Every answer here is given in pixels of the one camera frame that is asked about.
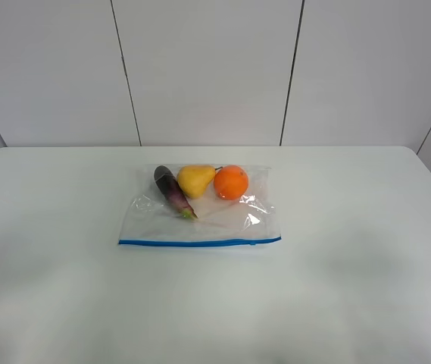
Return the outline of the clear zip bag blue zipper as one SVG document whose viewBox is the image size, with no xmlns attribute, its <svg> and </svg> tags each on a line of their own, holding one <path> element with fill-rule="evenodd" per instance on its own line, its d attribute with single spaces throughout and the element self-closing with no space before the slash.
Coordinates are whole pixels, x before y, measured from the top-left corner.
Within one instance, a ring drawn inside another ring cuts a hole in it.
<svg viewBox="0 0 431 364">
<path fill-rule="evenodd" d="M 213 248 L 274 243 L 281 239 L 276 210 L 269 201 L 270 169 L 260 165 L 237 165 L 248 175 L 249 185 L 237 200 L 223 200 L 213 182 L 203 196 L 190 199 L 197 219 L 180 216 L 155 184 L 159 165 L 135 170 L 135 194 L 126 210 L 118 243 L 167 248 Z M 186 165 L 164 165 L 174 177 Z"/>
</svg>

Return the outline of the orange fruit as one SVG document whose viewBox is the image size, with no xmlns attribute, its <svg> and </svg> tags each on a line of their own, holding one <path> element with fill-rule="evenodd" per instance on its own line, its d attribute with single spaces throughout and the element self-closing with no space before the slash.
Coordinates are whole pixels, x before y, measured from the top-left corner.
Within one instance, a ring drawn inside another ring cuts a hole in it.
<svg viewBox="0 0 431 364">
<path fill-rule="evenodd" d="M 220 168 L 213 180 L 214 191 L 223 200 L 240 199 L 248 189 L 249 179 L 246 172 L 237 165 Z"/>
</svg>

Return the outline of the yellow pear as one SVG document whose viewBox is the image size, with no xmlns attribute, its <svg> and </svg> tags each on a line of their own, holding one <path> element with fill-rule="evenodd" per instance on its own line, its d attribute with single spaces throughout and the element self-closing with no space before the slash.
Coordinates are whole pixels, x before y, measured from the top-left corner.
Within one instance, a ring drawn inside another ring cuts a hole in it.
<svg viewBox="0 0 431 364">
<path fill-rule="evenodd" d="M 211 165 L 186 165 L 177 174 L 177 182 L 186 196 L 197 199 L 205 193 L 221 167 Z"/>
</svg>

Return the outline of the purple eggplant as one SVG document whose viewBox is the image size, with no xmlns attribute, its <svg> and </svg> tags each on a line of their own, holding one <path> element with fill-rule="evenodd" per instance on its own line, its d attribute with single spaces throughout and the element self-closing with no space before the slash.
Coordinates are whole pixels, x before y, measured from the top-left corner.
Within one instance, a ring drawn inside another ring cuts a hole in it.
<svg viewBox="0 0 431 364">
<path fill-rule="evenodd" d="M 193 207 L 191 207 L 184 192 L 180 188 L 176 178 L 168 167 L 164 165 L 157 166 L 154 171 L 154 180 L 156 186 L 174 211 L 183 218 L 198 218 Z"/>
</svg>

